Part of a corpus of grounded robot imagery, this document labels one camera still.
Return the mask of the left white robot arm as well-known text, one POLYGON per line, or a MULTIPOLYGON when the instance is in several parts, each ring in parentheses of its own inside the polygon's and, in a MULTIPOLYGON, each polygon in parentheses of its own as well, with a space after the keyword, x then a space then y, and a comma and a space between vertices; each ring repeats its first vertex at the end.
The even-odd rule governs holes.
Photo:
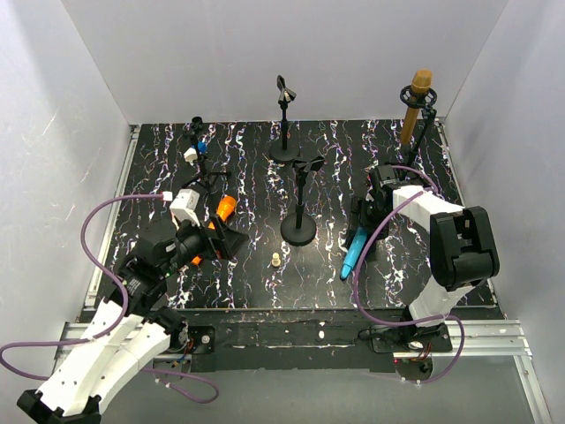
POLYGON ((118 275, 123 287, 103 300, 76 345, 18 407, 37 423, 99 423, 113 397, 157 355, 182 348, 189 323, 170 307, 154 308, 167 279, 201 258, 231 260, 249 239, 214 216, 208 227, 184 221, 172 238, 140 238, 118 275))

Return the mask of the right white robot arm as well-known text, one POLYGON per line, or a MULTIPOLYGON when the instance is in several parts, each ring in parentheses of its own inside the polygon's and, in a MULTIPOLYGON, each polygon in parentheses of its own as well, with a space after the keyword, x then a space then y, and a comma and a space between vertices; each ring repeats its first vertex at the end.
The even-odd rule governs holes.
POLYGON ((381 165, 368 172, 370 198, 361 201, 358 226, 366 233, 353 271, 353 296, 368 320, 390 328, 414 330, 443 324, 453 307, 469 292, 500 271, 489 216, 482 207, 465 208, 443 200, 437 185, 418 170, 381 165), (421 293, 405 309, 400 322, 384 322, 361 305, 358 278, 365 256, 378 239, 388 236, 388 223, 402 215, 429 235, 431 276, 421 293))

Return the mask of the gold microphone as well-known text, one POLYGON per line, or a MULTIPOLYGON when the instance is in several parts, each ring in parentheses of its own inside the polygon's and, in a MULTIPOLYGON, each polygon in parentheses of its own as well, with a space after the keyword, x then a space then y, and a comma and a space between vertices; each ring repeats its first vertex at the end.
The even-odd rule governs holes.
POLYGON ((408 146, 418 120, 418 113, 427 104, 434 105, 437 94, 432 89, 433 73, 429 69, 416 71, 409 86, 401 90, 401 101, 407 106, 400 141, 403 147, 408 146))

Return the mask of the blue microphone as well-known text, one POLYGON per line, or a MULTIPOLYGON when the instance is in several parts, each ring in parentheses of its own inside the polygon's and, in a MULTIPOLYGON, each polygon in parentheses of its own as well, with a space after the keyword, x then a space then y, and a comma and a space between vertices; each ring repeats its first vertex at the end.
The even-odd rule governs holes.
POLYGON ((367 231, 362 227, 358 227, 350 243, 350 247, 348 248, 345 259, 343 261, 343 265, 340 273, 340 278, 343 281, 348 278, 351 271, 356 267, 358 258, 363 251, 367 237, 368 237, 367 231))

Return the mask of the orange microphone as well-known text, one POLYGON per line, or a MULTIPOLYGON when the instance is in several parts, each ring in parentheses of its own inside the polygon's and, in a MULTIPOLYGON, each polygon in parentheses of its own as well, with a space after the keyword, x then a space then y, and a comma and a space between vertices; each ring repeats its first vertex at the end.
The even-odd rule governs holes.
MULTIPOLYGON (((233 197, 226 195, 219 202, 218 207, 216 209, 216 214, 221 218, 221 220, 224 223, 226 223, 228 218, 234 213, 236 205, 237 205, 237 201, 233 197)), ((209 222, 208 229, 215 230, 215 225, 213 224, 212 221, 209 222)), ((202 259, 203 258, 201 256, 195 256, 192 259, 191 264, 195 266, 199 266, 202 259)))

